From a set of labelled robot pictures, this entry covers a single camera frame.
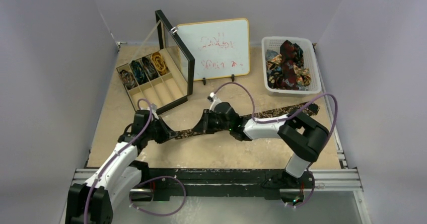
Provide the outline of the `brown floral black tie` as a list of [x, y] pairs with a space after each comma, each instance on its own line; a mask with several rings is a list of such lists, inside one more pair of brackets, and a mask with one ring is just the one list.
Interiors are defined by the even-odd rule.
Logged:
[[[303, 102], [296, 105], [279, 107], [279, 108], [265, 110], [265, 111], [259, 111], [259, 112], [255, 112], [254, 116], [256, 118], [272, 118], [272, 117], [279, 117], [286, 114], [292, 114], [294, 111], [302, 108], [305, 104], [306, 102]], [[305, 108], [303, 112], [309, 116], [315, 116], [318, 114], [319, 110], [320, 110], [320, 106], [316, 103], [312, 103], [307, 108]], [[203, 135], [203, 133], [195, 132], [192, 129], [180, 130], [180, 131], [176, 131], [176, 133], [177, 133], [177, 136], [174, 137], [174, 140]]]

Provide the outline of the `white plastic basket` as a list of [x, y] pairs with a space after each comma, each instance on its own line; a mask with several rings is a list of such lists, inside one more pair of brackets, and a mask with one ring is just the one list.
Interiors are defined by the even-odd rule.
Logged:
[[271, 36], [261, 42], [264, 84], [274, 96], [304, 97], [322, 91], [314, 46], [298, 37]]

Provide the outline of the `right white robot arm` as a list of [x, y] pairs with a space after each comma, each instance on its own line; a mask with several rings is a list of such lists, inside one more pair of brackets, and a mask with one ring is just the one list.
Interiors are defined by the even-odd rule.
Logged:
[[192, 130], [201, 134], [228, 131], [239, 141], [282, 139], [293, 151], [282, 177], [289, 187], [301, 183], [303, 173], [318, 160], [329, 138], [329, 130], [304, 112], [293, 110], [290, 116], [257, 119], [240, 116], [227, 102], [205, 109]]

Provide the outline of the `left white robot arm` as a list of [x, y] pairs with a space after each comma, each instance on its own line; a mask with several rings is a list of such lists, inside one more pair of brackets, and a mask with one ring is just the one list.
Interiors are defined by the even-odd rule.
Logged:
[[136, 157], [153, 140], [164, 143], [175, 132], [150, 107], [135, 112], [133, 123], [119, 137], [107, 160], [82, 184], [74, 183], [67, 194], [65, 223], [112, 223], [118, 204], [130, 196], [132, 188], [153, 189], [154, 182], [174, 176], [152, 176], [145, 162]]

